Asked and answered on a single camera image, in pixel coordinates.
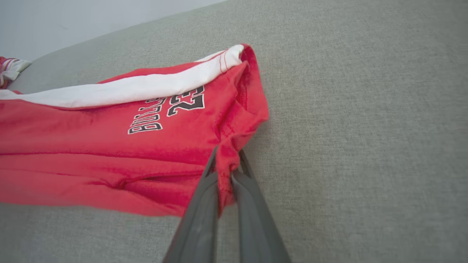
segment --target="red garment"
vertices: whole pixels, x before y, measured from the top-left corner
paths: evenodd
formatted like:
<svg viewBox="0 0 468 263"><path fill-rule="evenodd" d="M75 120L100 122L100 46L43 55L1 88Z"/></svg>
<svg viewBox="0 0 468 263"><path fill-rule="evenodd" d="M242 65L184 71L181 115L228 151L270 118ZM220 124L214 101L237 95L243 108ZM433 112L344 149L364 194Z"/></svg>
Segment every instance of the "red garment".
<svg viewBox="0 0 468 263"><path fill-rule="evenodd" d="M244 46L240 65L182 95L75 109L0 100L0 202L181 216L219 145L221 209L232 203L237 152L268 119L256 58Z"/></svg>

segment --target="gray fabric surface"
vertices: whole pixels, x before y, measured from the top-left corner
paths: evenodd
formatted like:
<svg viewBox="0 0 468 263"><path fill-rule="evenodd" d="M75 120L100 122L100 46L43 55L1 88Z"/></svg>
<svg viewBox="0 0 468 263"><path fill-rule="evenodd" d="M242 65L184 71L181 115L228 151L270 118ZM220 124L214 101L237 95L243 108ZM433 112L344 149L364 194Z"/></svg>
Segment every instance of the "gray fabric surface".
<svg viewBox="0 0 468 263"><path fill-rule="evenodd" d="M230 0L39 58L35 92L256 51L271 120L246 146L294 262L468 261L468 2ZM178 219L0 205L5 262L158 262ZM238 262L237 214L219 262Z"/></svg>

